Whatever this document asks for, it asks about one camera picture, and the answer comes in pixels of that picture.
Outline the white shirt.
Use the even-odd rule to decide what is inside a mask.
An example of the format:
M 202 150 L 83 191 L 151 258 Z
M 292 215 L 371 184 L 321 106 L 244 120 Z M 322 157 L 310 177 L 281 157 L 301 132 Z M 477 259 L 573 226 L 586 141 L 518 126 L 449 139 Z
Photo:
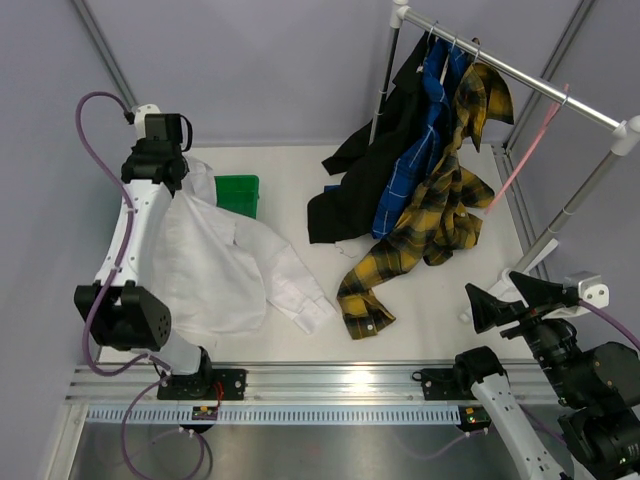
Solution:
M 313 334 L 337 312 L 292 245 L 265 224 L 219 205 L 214 172 L 190 157 L 163 219 L 152 293 L 174 328 L 205 335 L 258 330 L 275 307 Z

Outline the pink hanger with metal hook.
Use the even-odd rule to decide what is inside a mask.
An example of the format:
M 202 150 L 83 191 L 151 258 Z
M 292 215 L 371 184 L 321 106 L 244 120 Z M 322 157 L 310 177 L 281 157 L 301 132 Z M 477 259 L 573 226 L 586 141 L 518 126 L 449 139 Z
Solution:
M 556 115 L 561 110 L 561 108 L 567 103 L 569 94 L 570 94 L 569 83 L 564 84 L 563 93 L 564 93 L 564 98 L 562 99 L 562 101 L 560 103 L 554 103 L 553 105 L 550 105 L 549 108 L 547 109 L 543 122 L 541 123 L 536 136 L 532 140 L 531 144 L 529 145 L 525 153 L 522 155 L 519 163 L 513 169 L 510 176 L 503 183 L 499 192 L 494 196 L 492 202 L 484 210 L 485 214 L 489 214 L 496 207 L 496 205 L 501 201 L 501 199 L 506 195 L 507 191 L 509 190 L 511 185 L 515 182 L 515 180 L 517 179 L 523 167 L 526 165 L 526 163 L 529 161 L 529 159 L 537 149 L 542 138 L 545 136 L 546 132 L 548 131 L 550 123 L 556 117 Z

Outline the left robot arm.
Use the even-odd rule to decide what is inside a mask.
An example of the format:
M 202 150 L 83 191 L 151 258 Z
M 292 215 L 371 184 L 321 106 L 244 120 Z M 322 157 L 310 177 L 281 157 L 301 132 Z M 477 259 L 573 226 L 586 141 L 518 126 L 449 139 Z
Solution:
M 136 142 L 116 182 L 122 203 L 104 263 L 92 284 L 76 288 L 74 303 L 85 322 L 82 349 L 94 373 L 116 374 L 97 365 L 92 343 L 156 363 L 168 373 L 169 383 L 202 399 L 215 384 L 208 354 L 173 331 L 168 306 L 150 290 L 160 227 L 186 173 L 177 143 Z

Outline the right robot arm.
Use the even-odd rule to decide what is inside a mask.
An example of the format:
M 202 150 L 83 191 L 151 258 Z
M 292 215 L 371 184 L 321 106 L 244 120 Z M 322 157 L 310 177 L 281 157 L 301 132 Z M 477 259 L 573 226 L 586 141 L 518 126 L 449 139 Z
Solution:
M 465 287 L 473 326 L 484 333 L 501 327 L 502 337 L 521 337 L 531 350 L 561 406 L 562 437 L 573 459 L 591 479 L 639 476 L 639 350 L 607 342 L 583 351 L 577 330 L 557 311 L 585 308 L 606 314 L 587 300 L 580 284 L 552 283 L 512 272 L 521 297 L 501 300 L 473 284 Z M 452 383 L 462 396 L 474 397 L 489 414 L 518 474 L 523 479 L 565 479 L 521 406 L 514 399 L 506 370 L 488 347 L 458 354 Z

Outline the yellow plaid shirt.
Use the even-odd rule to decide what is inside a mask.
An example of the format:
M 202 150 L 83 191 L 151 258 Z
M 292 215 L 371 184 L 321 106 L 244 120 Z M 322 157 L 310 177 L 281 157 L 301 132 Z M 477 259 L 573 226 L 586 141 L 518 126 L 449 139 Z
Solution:
M 473 248 L 483 220 L 468 210 L 485 209 L 494 190 L 461 166 L 458 151 L 466 139 L 482 143 L 487 121 L 514 121 L 510 90 L 498 71 L 476 62 L 453 96 L 453 134 L 431 175 L 418 184 L 391 233 L 378 241 L 343 278 L 337 293 L 346 329 L 353 340 L 377 335 L 395 317 L 373 288 L 409 273 L 423 262 L 438 266 L 456 250 Z

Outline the black shirt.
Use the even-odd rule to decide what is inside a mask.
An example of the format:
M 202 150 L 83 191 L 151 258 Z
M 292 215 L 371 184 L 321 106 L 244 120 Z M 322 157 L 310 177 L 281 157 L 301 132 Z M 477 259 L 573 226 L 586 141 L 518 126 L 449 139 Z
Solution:
M 340 184 L 313 197 L 307 205 L 307 230 L 312 244 L 358 238 L 371 231 L 382 193 L 396 160 L 420 136 L 426 94 L 418 68 L 434 42 L 424 34 L 398 70 L 394 89 L 379 118 L 376 137 L 370 123 L 353 133 L 322 162 Z

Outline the blue plaid shirt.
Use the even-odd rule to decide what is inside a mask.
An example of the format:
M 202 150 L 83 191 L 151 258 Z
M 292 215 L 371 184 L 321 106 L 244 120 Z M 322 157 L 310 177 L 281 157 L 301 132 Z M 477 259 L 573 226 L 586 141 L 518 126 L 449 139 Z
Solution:
M 441 158 L 444 142 L 452 135 L 453 96 L 468 66 L 461 49 L 438 39 L 417 68 L 421 75 L 420 92 L 426 100 L 418 109 L 419 136 L 394 163 L 374 215 L 373 238 L 381 239 L 391 233 L 416 187 L 427 179 Z

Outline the green plastic tray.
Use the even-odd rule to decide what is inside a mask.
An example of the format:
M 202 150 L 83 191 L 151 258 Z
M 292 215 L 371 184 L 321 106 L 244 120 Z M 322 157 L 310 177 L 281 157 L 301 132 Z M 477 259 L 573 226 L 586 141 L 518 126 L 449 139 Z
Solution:
M 219 208 L 257 218 L 259 177 L 256 175 L 220 175 L 215 177 Z

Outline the metal clothes rack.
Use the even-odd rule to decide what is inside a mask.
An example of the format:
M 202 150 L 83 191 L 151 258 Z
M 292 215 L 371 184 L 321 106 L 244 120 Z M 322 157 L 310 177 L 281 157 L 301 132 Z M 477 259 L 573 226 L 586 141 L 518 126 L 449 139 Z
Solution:
M 398 37 L 400 29 L 405 22 L 421 28 L 431 36 L 436 36 L 450 42 L 454 47 L 459 47 L 461 50 L 472 54 L 476 60 L 481 60 L 482 63 L 495 68 L 500 73 L 507 75 L 516 82 L 531 89 L 532 95 L 526 102 L 524 107 L 525 112 L 529 112 L 534 108 L 534 104 L 537 102 L 537 98 L 539 96 L 544 96 L 558 104 L 560 107 L 568 108 L 577 112 L 583 117 L 612 132 L 613 144 L 609 152 L 592 171 L 589 177 L 583 182 L 583 184 L 576 190 L 570 200 L 559 211 L 551 223 L 549 223 L 544 232 L 536 238 L 532 246 L 522 256 L 516 266 L 512 268 L 514 271 L 527 273 L 543 262 L 543 260 L 558 246 L 556 236 L 562 227 L 566 225 L 571 216 L 575 214 L 577 209 L 588 198 L 589 194 L 596 188 L 596 186 L 598 186 L 606 174 L 615 165 L 616 161 L 628 156 L 639 144 L 639 118 L 637 116 L 634 116 L 629 120 L 617 121 L 577 100 L 575 97 L 571 96 L 571 94 L 557 88 L 549 82 L 549 79 L 555 72 L 556 67 L 559 66 L 563 55 L 573 42 L 574 37 L 577 35 L 577 32 L 584 23 L 587 15 L 593 9 L 594 5 L 595 3 L 593 1 L 581 1 L 578 4 L 573 16 L 565 27 L 560 40 L 558 40 L 551 57 L 547 61 L 543 74 L 540 77 L 534 77 L 482 49 L 481 46 L 477 45 L 473 41 L 452 33 L 452 31 L 441 26 L 438 21 L 417 13 L 417 11 L 409 6 L 407 1 L 393 0 L 392 2 L 391 17 L 389 21 L 390 31 L 386 54 L 386 69 L 372 118 L 369 138 L 370 141 L 375 140 L 378 123 L 383 115 Z

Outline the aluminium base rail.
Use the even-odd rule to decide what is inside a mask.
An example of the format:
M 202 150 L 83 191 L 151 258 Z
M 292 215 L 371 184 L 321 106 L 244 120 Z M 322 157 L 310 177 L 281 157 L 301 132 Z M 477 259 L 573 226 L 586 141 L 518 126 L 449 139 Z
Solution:
M 263 362 L 219 363 L 219 369 L 244 372 L 249 405 L 412 405 L 424 400 L 414 375 L 422 369 L 449 369 L 445 362 Z M 128 404 L 138 394 L 142 404 L 157 404 L 159 380 L 150 365 L 134 366 L 116 377 L 100 377 L 85 366 L 75 368 L 63 397 L 67 404 Z

